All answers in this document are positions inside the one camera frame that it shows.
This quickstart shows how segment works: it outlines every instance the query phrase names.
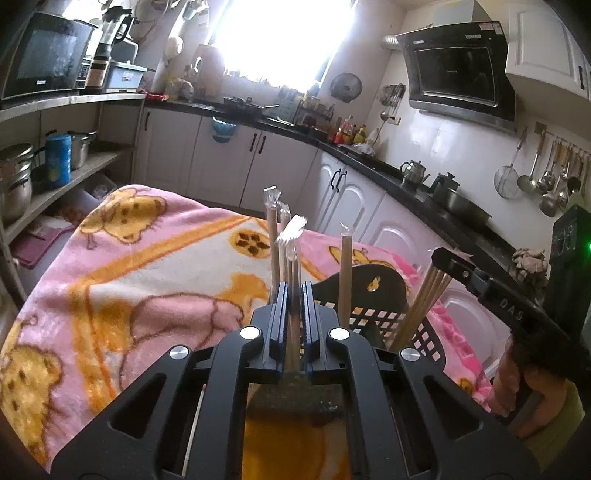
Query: teapot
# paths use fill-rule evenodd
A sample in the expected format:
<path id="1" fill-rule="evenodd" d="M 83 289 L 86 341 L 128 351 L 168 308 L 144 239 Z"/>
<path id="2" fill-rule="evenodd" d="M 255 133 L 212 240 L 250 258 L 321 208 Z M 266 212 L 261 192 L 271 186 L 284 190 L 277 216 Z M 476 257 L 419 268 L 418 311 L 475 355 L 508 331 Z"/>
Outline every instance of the teapot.
<path id="1" fill-rule="evenodd" d="M 402 171 L 402 176 L 404 177 L 404 181 L 409 181 L 410 183 L 414 183 L 419 185 L 427 180 L 431 175 L 425 175 L 425 166 L 421 164 L 421 162 L 415 162 L 411 160 L 410 162 L 404 162 L 400 165 L 400 171 Z"/>

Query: range hood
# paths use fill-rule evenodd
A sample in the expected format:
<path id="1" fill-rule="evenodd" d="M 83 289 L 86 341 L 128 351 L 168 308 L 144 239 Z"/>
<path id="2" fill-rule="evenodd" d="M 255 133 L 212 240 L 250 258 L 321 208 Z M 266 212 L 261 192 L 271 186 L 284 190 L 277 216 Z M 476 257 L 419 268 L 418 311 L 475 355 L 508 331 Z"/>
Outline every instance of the range hood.
<path id="1" fill-rule="evenodd" d="M 440 5 L 434 9 L 431 23 L 423 28 L 440 27 L 466 22 L 490 22 L 491 18 L 476 0 L 460 0 L 449 4 Z M 381 44 L 390 50 L 401 50 L 396 35 L 386 35 Z"/>
<path id="2" fill-rule="evenodd" d="M 433 25 L 397 36 L 411 107 L 515 131 L 507 40 L 475 0 L 433 9 Z"/>

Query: human hand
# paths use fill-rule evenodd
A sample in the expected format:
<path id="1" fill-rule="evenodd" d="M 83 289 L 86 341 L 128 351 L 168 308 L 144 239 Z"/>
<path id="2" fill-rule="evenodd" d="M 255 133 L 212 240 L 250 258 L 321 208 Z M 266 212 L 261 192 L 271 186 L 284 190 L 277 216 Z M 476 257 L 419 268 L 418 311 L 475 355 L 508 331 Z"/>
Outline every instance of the human hand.
<path id="1" fill-rule="evenodd" d="M 567 381 L 535 365 L 528 365 L 520 371 L 511 357 L 512 348 L 513 340 L 509 338 L 505 353 L 499 362 L 499 370 L 495 376 L 488 404 L 493 413 L 504 417 L 513 412 L 519 391 L 519 381 L 523 374 L 529 387 L 543 396 L 531 418 L 523 422 L 515 432 L 517 437 L 523 439 L 548 425 L 562 410 L 566 400 Z"/>

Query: kitchen cabinet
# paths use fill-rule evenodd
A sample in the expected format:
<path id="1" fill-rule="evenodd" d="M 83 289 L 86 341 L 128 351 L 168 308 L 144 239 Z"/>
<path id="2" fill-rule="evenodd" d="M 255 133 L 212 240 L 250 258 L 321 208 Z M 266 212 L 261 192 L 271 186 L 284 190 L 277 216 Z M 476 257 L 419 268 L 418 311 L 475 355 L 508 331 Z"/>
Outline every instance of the kitchen cabinet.
<path id="1" fill-rule="evenodd" d="M 393 198 L 385 196 L 361 243 L 400 255 L 420 273 L 431 264 L 433 250 L 450 248 L 435 232 Z M 509 329 L 478 303 L 475 296 L 453 280 L 441 297 L 449 316 L 472 346 L 487 376 L 493 376 L 505 351 Z"/>
<path id="2" fill-rule="evenodd" d="M 145 109 L 134 181 L 184 195 L 201 119 L 191 113 Z"/>
<path id="3" fill-rule="evenodd" d="M 506 73 L 539 80 L 589 99 L 583 53 L 543 3 L 509 4 Z"/>
<path id="4" fill-rule="evenodd" d="M 306 228 L 318 231 L 324 214 L 336 194 L 335 184 L 345 165 L 328 153 L 318 150 L 300 198 L 291 212 L 308 219 Z"/>
<path id="5" fill-rule="evenodd" d="M 213 138 L 213 118 L 203 118 L 189 174 L 186 195 L 232 207 L 240 206 L 261 131 L 238 125 L 227 143 Z"/>
<path id="6" fill-rule="evenodd" d="M 509 3 L 505 73 L 525 110 L 591 140 L 591 72 L 568 29 L 545 3 Z"/>
<path id="7" fill-rule="evenodd" d="M 319 231 L 340 236 L 341 223 L 353 229 L 353 240 L 359 241 L 385 191 L 352 168 L 341 172 L 335 180 L 335 195 L 326 209 Z"/>
<path id="8" fill-rule="evenodd" d="M 294 205 L 316 156 L 317 147 L 293 138 L 263 132 L 248 174 L 241 208 L 264 212 L 263 190 L 277 185 L 281 201 Z"/>
<path id="9" fill-rule="evenodd" d="M 427 271 L 433 250 L 450 248 L 407 208 L 387 195 L 379 204 L 361 243 L 397 253 L 419 273 Z"/>

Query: shelf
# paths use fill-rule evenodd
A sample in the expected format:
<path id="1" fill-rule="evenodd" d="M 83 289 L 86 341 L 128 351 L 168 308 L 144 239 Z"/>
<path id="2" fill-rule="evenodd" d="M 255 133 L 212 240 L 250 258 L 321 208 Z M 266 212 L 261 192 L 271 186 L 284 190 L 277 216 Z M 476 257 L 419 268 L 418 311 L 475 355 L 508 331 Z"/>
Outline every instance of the shelf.
<path id="1" fill-rule="evenodd" d="M 96 95 L 70 95 L 46 99 L 34 99 L 4 110 L 0 110 L 0 122 L 17 116 L 26 115 L 39 110 L 47 110 L 56 106 L 75 105 L 77 103 L 113 102 L 116 100 L 141 100 L 144 93 L 98 93 Z"/>
<path id="2" fill-rule="evenodd" d="M 103 144 L 102 146 L 102 151 L 91 151 L 84 165 L 71 173 L 71 180 L 68 185 L 33 196 L 31 205 L 22 217 L 5 227 L 7 243 L 12 242 L 29 223 L 66 192 L 69 192 L 83 180 L 105 168 L 120 156 L 133 152 L 134 150 L 130 145 Z"/>

